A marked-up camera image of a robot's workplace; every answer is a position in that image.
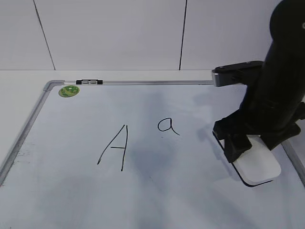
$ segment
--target whiteboard eraser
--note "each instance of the whiteboard eraser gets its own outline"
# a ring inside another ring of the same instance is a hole
[[[259,136],[248,137],[251,149],[245,151],[232,165],[243,183],[254,187],[277,178],[281,174],[281,166]]]

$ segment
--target eraser pad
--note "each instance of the eraser pad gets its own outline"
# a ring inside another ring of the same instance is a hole
[[[248,138],[252,148],[233,162],[239,176],[251,187],[274,180],[281,174],[280,164],[259,136]]]

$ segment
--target black marker writing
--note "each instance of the black marker writing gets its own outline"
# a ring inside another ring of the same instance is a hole
[[[160,129],[160,124],[161,124],[162,122],[166,121],[166,120],[169,120],[169,121],[170,121],[170,126],[169,126],[167,129],[165,129],[165,130],[161,130],[161,129]],[[178,134],[178,133],[173,129],[173,120],[172,120],[172,118],[165,118],[165,119],[161,120],[161,121],[158,123],[158,129],[159,129],[160,131],[162,131],[162,132],[168,131],[168,130],[172,129],[172,131],[173,131],[175,134],[180,135],[180,134]]]
[[[115,149],[124,149],[124,154],[123,154],[123,159],[122,159],[122,167],[121,167],[121,171],[123,171],[123,167],[124,167],[124,159],[125,159],[125,153],[126,153],[126,147],[127,147],[127,141],[128,141],[128,126],[127,125],[123,125],[122,128],[119,130],[119,132],[114,136],[114,138],[110,141],[110,143],[106,146],[106,148],[103,150],[97,164],[99,164],[101,162],[102,156],[104,155],[106,149],[111,145],[111,143],[115,140],[115,138],[120,134],[120,132],[124,129],[124,127],[126,127],[126,142],[125,142],[125,147],[116,147],[116,146],[112,146],[111,148],[115,148]]]

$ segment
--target whiteboard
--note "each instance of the whiteboard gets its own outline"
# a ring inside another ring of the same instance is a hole
[[[281,175],[249,188],[212,136],[245,86],[81,85],[70,98],[62,87],[51,90],[0,187],[0,229],[305,225],[305,189],[281,146],[273,150]]]

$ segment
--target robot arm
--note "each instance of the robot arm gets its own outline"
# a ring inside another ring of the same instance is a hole
[[[301,131],[305,119],[305,1],[284,0],[270,20],[273,43],[264,62],[245,62],[213,70],[216,86],[247,85],[239,109],[215,122],[213,134],[224,140],[232,163],[252,145],[247,135],[259,135],[272,150]]]

